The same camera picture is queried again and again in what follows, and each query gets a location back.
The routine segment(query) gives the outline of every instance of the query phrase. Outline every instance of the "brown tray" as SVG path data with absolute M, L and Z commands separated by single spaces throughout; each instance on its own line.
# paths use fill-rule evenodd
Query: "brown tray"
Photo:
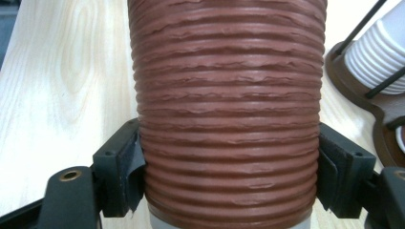
M 378 94 L 368 99 L 365 93 L 370 89 L 350 73 L 345 65 L 345 53 L 335 54 L 340 45 L 336 44 L 325 60 L 332 84 L 349 101 L 374 115 L 373 143 L 383 165 L 405 167 L 405 154 L 396 142 L 395 130 L 387 127 L 387 124 L 405 116 L 405 94 Z

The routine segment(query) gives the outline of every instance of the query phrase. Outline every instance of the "table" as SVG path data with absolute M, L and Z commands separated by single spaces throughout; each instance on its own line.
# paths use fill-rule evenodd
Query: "table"
M 388 1 L 372 21 L 398 2 Z M 329 1 L 326 52 L 373 4 Z M 0 72 L 0 216 L 43 198 L 54 173 L 89 166 L 102 143 L 138 116 L 129 44 L 125 0 L 23 1 Z M 327 77 L 320 116 L 375 154 L 373 116 Z M 361 228 L 366 216 L 337 219 L 319 201 L 313 210 L 311 228 Z M 102 221 L 104 228 L 151 228 L 145 200 L 125 219 Z

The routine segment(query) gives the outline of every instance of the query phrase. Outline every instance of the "brown corrugated cup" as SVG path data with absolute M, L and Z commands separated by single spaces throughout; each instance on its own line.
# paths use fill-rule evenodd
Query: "brown corrugated cup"
M 129 0 L 146 197 L 181 228 L 287 228 L 316 193 L 326 0 Z

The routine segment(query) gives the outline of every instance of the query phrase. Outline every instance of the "light wood surface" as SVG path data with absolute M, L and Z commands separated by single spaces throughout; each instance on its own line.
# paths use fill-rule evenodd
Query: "light wood surface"
M 373 21 L 398 2 L 388 1 Z M 329 1 L 327 51 L 373 4 Z M 102 143 L 138 115 L 129 44 L 125 0 L 23 1 L 0 72 L 0 216 L 42 198 L 54 173 L 89 166 Z M 375 153 L 373 116 L 323 82 L 321 121 Z M 365 216 L 337 219 L 316 202 L 311 228 L 362 228 Z M 146 202 L 103 226 L 150 228 Z

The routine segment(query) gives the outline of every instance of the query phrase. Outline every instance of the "stack of white cups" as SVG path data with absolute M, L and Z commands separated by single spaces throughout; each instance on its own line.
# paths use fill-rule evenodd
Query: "stack of white cups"
M 405 67 L 404 24 L 405 0 L 402 0 L 347 50 L 346 66 L 364 86 L 373 89 Z M 405 93 L 405 77 L 396 80 L 382 93 Z

